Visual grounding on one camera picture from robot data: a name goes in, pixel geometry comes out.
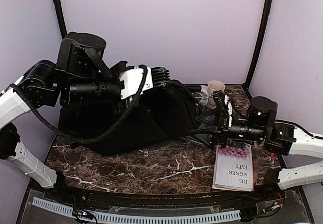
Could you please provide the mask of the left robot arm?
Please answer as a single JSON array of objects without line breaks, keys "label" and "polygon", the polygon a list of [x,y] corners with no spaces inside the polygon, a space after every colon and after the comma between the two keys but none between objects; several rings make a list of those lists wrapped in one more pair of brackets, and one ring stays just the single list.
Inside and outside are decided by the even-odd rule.
[{"label": "left robot arm", "polygon": [[1,159],[18,166],[60,201],[71,198],[64,175],[43,164],[22,143],[13,120],[43,106],[76,108],[117,103],[121,85],[103,61],[106,41],[89,33],[68,33],[56,62],[41,60],[1,92]]}]

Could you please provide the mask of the white book with pink flowers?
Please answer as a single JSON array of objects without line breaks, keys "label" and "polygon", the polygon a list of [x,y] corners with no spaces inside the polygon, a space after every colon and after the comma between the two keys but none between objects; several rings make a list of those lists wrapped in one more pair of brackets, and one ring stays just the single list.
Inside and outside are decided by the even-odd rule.
[{"label": "white book with pink flowers", "polygon": [[249,144],[216,147],[212,187],[229,191],[254,190],[252,149]]}]

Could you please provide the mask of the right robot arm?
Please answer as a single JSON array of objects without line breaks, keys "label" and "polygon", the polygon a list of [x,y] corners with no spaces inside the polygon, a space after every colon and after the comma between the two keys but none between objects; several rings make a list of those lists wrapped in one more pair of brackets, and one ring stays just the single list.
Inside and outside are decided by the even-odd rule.
[{"label": "right robot arm", "polygon": [[279,155],[306,155],[322,159],[322,135],[307,131],[299,124],[278,120],[276,102],[257,96],[251,100],[247,115],[236,120],[232,112],[234,103],[222,92],[213,94],[214,109],[196,117],[205,128],[192,130],[190,135],[208,134],[210,149],[225,146],[229,140],[242,143],[263,144],[265,150]]}]

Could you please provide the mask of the black student backpack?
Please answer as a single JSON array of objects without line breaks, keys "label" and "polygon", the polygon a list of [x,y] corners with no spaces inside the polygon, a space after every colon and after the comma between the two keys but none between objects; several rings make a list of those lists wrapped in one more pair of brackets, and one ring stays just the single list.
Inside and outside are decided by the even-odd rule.
[{"label": "black student backpack", "polygon": [[[207,88],[172,80],[164,88],[146,91],[139,105],[109,136],[86,147],[102,156],[110,156],[188,136],[200,126],[196,116],[202,112],[202,106],[193,96],[195,92],[205,96]],[[84,106],[78,113],[62,108],[58,129],[71,136],[94,138],[118,118],[109,104]]]}]

